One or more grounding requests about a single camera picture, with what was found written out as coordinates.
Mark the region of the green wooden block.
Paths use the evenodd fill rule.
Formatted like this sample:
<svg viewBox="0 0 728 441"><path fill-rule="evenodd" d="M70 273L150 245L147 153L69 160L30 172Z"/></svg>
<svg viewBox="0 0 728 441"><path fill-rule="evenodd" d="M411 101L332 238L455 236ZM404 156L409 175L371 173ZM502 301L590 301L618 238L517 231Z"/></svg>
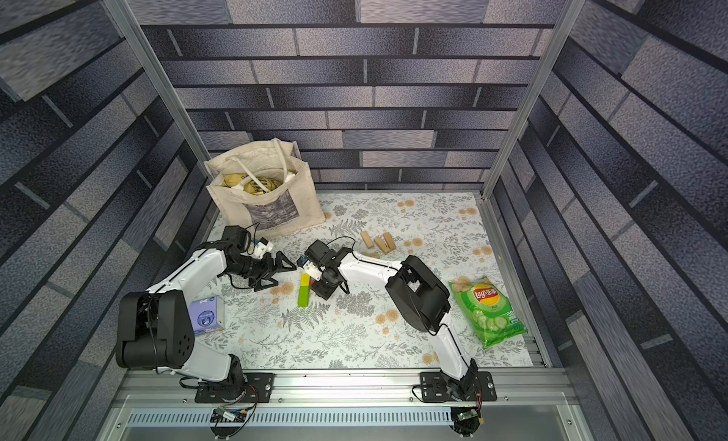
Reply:
<svg viewBox="0 0 728 441"><path fill-rule="evenodd" d="M309 286L300 286L299 296L298 296L298 307L307 308L307 306L309 306L309 300L310 300L310 287Z"/></svg>

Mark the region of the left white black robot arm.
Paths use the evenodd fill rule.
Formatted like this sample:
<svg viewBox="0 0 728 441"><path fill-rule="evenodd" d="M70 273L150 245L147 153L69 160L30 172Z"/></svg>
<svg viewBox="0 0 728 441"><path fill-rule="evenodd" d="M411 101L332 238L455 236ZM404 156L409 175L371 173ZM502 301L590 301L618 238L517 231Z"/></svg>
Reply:
<svg viewBox="0 0 728 441"><path fill-rule="evenodd" d="M296 266L272 249L272 243L254 239L247 228L227 226L220 239L201 244L168 277L125 295L119 303L119 367L241 385L245 375L240 359L196 344L189 306L218 277L240 276L248 283L244 289L255 292L276 287L275 275L293 272Z"/></svg>

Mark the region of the natural block beside red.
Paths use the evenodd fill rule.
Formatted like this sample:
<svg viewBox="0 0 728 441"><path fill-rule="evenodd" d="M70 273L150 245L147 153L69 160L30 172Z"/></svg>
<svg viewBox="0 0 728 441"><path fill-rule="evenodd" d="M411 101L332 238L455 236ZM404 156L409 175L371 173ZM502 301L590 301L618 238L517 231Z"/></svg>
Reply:
<svg viewBox="0 0 728 441"><path fill-rule="evenodd" d="M373 247L375 247L375 243L373 243L373 239L367 232L362 232L360 234L360 236L368 249L373 249Z"/></svg>

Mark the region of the rightmost natural wooden block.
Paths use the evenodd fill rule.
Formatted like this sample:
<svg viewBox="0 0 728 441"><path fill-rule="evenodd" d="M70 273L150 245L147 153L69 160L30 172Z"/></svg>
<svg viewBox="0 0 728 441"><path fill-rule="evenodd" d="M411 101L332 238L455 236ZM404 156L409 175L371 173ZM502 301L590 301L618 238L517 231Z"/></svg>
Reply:
<svg viewBox="0 0 728 441"><path fill-rule="evenodd" d="M394 243L394 239L392 238L392 235L389 232L385 232L385 234L383 234L383 238L384 238L385 243L387 244L387 247L391 251L394 251L396 249L396 245Z"/></svg>

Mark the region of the purple white small box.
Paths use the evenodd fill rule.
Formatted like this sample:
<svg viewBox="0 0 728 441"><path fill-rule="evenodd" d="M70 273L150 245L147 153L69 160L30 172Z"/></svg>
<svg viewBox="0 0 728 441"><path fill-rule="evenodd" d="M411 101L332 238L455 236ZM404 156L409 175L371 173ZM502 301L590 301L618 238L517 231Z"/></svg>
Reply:
<svg viewBox="0 0 728 441"><path fill-rule="evenodd" d="M193 301L188 312L197 337L225 328L225 301L220 296Z"/></svg>

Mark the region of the yellow items inside bag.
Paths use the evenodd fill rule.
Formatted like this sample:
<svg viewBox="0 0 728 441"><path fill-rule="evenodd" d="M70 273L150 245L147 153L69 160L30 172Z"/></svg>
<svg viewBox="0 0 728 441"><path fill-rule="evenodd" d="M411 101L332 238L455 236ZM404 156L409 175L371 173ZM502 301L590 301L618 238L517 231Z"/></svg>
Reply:
<svg viewBox="0 0 728 441"><path fill-rule="evenodd" d="M252 177L248 174L233 173L223 175L223 183L227 188L244 191L252 196L263 196L277 190L284 182L274 177Z"/></svg>

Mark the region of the left circuit board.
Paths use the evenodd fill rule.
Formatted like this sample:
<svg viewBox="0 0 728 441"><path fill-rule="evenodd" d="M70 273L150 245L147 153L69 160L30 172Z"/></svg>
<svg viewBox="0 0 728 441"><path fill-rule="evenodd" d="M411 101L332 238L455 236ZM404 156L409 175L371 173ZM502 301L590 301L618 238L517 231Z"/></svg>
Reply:
<svg viewBox="0 0 728 441"><path fill-rule="evenodd" d="M212 410L210 415L210 424L219 426L223 423L242 423L248 419L248 409L228 409L217 407Z"/></svg>

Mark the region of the circuit board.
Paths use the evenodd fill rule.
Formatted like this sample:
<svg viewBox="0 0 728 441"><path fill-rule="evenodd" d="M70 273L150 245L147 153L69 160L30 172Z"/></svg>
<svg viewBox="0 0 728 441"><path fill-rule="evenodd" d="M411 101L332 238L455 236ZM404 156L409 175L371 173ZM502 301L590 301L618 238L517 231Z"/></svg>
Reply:
<svg viewBox="0 0 728 441"><path fill-rule="evenodd" d="M463 437L472 437L483 424L481 412L477 408L457 408L450 410L452 429Z"/></svg>
<svg viewBox="0 0 728 441"><path fill-rule="evenodd" d="M223 423L242 423L248 419L248 409L228 409L217 407L212 410L210 415L210 424L219 426Z"/></svg>

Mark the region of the green chips bag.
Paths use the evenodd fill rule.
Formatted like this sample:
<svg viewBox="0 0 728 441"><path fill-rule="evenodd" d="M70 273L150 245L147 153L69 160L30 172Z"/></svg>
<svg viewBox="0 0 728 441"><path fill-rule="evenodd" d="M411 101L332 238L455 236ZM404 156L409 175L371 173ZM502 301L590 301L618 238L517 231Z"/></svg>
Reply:
<svg viewBox="0 0 728 441"><path fill-rule="evenodd" d="M449 288L485 349L528 332L508 297L487 276L460 277Z"/></svg>

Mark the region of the right circuit board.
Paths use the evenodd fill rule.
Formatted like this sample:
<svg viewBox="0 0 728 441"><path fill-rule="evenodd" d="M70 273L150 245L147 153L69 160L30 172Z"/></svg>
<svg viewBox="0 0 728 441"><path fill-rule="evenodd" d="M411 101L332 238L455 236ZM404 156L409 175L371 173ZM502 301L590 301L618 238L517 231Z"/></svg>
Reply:
<svg viewBox="0 0 728 441"><path fill-rule="evenodd" d="M463 437L472 437L483 424L481 412L477 408L457 408L450 410L452 429Z"/></svg>

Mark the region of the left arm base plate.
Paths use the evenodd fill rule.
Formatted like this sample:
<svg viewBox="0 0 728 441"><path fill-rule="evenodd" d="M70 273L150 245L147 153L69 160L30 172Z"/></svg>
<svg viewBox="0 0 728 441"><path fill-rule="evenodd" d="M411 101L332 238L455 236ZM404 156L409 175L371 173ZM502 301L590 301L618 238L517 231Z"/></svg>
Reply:
<svg viewBox="0 0 728 441"><path fill-rule="evenodd" d="M275 378L273 373L246 373L231 382L203 381L195 393L195 403L269 403Z"/></svg>

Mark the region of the aluminium front rail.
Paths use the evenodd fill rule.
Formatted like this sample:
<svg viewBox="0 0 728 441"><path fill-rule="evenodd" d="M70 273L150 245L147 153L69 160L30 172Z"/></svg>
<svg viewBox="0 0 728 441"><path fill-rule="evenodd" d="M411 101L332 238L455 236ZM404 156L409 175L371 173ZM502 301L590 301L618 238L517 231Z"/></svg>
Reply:
<svg viewBox="0 0 728 441"><path fill-rule="evenodd" d="M420 369L281 370L275 373L269 402L263 409L411 407L420 402L411 388ZM490 371L496 399L488 406L576 405L574 388L562 369L496 368ZM195 393L183 389L176 376L130 372L124 378L113 409L197 409Z"/></svg>

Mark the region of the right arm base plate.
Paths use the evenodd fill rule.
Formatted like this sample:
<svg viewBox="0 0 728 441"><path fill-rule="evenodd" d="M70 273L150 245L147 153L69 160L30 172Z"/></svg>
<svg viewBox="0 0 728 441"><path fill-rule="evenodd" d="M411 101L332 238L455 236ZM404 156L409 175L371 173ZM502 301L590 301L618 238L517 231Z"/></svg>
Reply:
<svg viewBox="0 0 728 441"><path fill-rule="evenodd" d="M496 387L489 372L479 371L477 378L463 385L440 371L419 374L419 399L424 403L493 402L498 399Z"/></svg>

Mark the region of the aluminium frame post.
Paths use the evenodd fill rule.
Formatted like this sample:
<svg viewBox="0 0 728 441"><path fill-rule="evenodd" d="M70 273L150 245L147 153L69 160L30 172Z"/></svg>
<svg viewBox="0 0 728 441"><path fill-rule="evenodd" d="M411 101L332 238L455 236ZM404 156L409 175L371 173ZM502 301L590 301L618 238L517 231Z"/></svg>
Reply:
<svg viewBox="0 0 728 441"><path fill-rule="evenodd" d="M199 162L210 158L193 121L126 0L102 0Z"/></svg>
<svg viewBox="0 0 728 441"><path fill-rule="evenodd" d="M527 120L536 105L536 100L540 97L543 88L554 68L557 58L561 53L566 39L569 36L579 13L581 12L586 0L566 0L564 9L559 15L559 19L555 24L552 36L540 57L538 67L532 77L521 105L511 121L504 141L500 146L500 150L495 161L489 170L489 174L483 185L481 192L482 200L488 200L493 193L495 186L504 171L505 165L515 147L516 142L521 138L523 132L527 128Z"/></svg>

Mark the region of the right aluminium frame post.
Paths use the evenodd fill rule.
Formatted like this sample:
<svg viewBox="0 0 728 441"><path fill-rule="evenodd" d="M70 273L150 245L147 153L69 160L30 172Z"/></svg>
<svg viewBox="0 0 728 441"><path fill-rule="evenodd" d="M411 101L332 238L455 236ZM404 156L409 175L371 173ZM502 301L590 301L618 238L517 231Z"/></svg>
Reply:
<svg viewBox="0 0 728 441"><path fill-rule="evenodd" d="M527 128L527 120L536 105L536 100L540 97L543 88L554 68L557 58L561 53L566 39L569 36L579 13L581 12L586 0L566 0L564 9L559 15L559 19L555 24L552 36L540 57L538 67L532 77L521 105L511 121L504 141L500 146L500 150L495 161L489 170L489 174L483 185L481 192L482 200L488 200L493 193L495 186L504 171L505 165L515 147L516 142L521 138L523 132Z"/></svg>

